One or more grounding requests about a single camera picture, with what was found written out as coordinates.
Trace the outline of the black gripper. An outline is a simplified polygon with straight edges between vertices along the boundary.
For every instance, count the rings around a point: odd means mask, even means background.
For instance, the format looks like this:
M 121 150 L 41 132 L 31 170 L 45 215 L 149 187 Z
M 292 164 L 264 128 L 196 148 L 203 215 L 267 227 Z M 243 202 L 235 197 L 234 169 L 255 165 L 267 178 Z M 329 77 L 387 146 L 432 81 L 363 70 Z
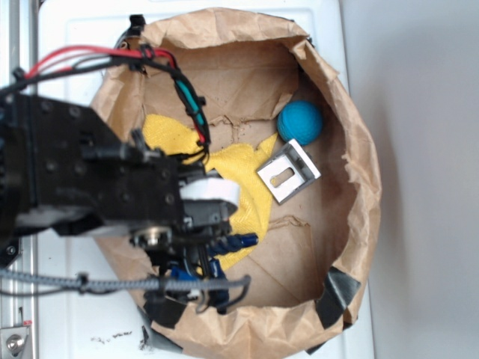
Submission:
M 217 171 L 199 171 L 180 179 L 183 221 L 133 233 L 130 243 L 149 256 L 164 274 L 181 266 L 193 277 L 210 277 L 210 249 L 226 247 L 230 217 L 240 204 L 239 184 Z

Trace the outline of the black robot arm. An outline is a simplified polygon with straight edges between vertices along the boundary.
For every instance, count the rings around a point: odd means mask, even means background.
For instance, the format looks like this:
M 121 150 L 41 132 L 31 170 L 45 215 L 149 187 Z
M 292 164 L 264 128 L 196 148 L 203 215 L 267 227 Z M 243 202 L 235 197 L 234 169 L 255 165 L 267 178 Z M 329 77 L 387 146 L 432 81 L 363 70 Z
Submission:
M 92 108 L 20 93 L 1 101 L 2 252 L 52 229 L 178 258 L 226 240 L 239 191 L 149 147 L 139 129 L 119 139 Z

